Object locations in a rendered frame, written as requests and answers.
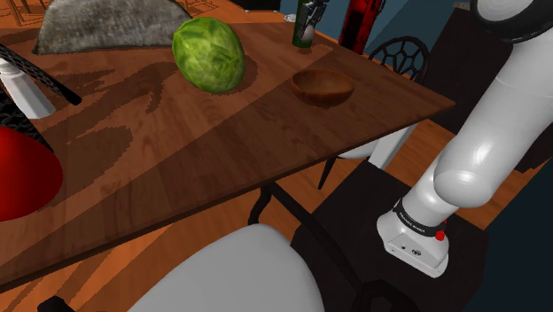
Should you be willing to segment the green bottle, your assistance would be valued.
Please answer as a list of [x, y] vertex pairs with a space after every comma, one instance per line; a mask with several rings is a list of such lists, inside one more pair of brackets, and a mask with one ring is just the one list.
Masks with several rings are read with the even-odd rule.
[[292, 44], [299, 48], [309, 48], [315, 36], [315, 29], [309, 24], [309, 17], [312, 9], [311, 0], [299, 0]]

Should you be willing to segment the red and black object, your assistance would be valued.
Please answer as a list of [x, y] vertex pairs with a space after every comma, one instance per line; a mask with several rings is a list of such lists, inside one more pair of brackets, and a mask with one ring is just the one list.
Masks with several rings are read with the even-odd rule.
[[339, 44], [363, 54], [374, 22], [385, 4], [386, 0], [350, 0]]

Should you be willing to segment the brown wooden bowl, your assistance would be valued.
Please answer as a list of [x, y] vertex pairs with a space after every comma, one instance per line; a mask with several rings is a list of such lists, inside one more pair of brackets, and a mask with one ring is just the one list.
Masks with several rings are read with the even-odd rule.
[[310, 69], [291, 78], [293, 94], [303, 103], [330, 108], [346, 102], [353, 94], [355, 82], [343, 73]]

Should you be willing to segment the green cabbage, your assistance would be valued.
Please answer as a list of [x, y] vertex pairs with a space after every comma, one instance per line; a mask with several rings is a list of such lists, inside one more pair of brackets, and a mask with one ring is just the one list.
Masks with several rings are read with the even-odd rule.
[[226, 93], [243, 80], [243, 46], [235, 31], [219, 19], [185, 21], [174, 32], [172, 52], [183, 77], [205, 92]]

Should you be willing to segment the black lattice chair white seat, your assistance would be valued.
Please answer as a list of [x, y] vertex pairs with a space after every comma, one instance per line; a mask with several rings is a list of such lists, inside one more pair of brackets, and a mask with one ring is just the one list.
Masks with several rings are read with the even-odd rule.
[[31, 137], [52, 152], [31, 120], [47, 117], [56, 109], [33, 79], [72, 105], [82, 101], [67, 86], [0, 43], [0, 82], [6, 88], [6, 92], [0, 88], [0, 126]]
[[[411, 72], [409, 76], [411, 81], [418, 84], [424, 81], [429, 67], [430, 53], [426, 45], [418, 38], [405, 35], [390, 39], [380, 44], [368, 56], [368, 59], [373, 60], [378, 54], [382, 55], [382, 59], [378, 61], [381, 66], [386, 66], [386, 61], [391, 59], [392, 64], [389, 68], [395, 73], [405, 75], [407, 72]], [[365, 159], [374, 166], [385, 169], [416, 126], [415, 123], [328, 159], [325, 162], [317, 189], [323, 188], [337, 159]]]
[[247, 226], [172, 269], [129, 312], [324, 312], [308, 265], [279, 231], [259, 221], [271, 199], [307, 228], [352, 286], [349, 312], [371, 312], [376, 298], [391, 303], [389, 312], [421, 312], [386, 281], [362, 282], [324, 227], [277, 183], [261, 187]]

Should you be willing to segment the wooden table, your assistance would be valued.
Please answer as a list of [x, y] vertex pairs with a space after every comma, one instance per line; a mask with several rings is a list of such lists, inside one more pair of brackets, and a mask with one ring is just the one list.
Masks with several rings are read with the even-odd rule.
[[[56, 112], [35, 122], [64, 182], [44, 209], [0, 222], [0, 293], [453, 105], [326, 38], [300, 51], [290, 23], [234, 29], [246, 73], [223, 95], [188, 83], [169, 48], [38, 56], [35, 30], [0, 31], [0, 43], [82, 98], [52, 96]], [[346, 74], [352, 96], [303, 103], [291, 78], [310, 69]]]

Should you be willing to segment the black robot stand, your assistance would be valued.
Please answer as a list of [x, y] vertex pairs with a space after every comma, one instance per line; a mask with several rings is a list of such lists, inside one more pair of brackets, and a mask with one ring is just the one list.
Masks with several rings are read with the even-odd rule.
[[313, 216], [337, 242], [363, 282], [385, 280], [409, 296], [421, 312], [492, 312], [480, 298], [489, 235], [462, 217], [448, 218], [449, 262], [428, 277], [389, 254], [377, 218], [409, 187], [364, 161], [322, 202]]

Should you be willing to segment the red round object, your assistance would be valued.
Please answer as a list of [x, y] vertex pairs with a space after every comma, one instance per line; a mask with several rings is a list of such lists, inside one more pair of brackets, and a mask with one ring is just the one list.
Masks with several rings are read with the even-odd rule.
[[29, 136], [0, 127], [0, 222], [41, 209], [62, 182], [63, 169], [53, 152]]

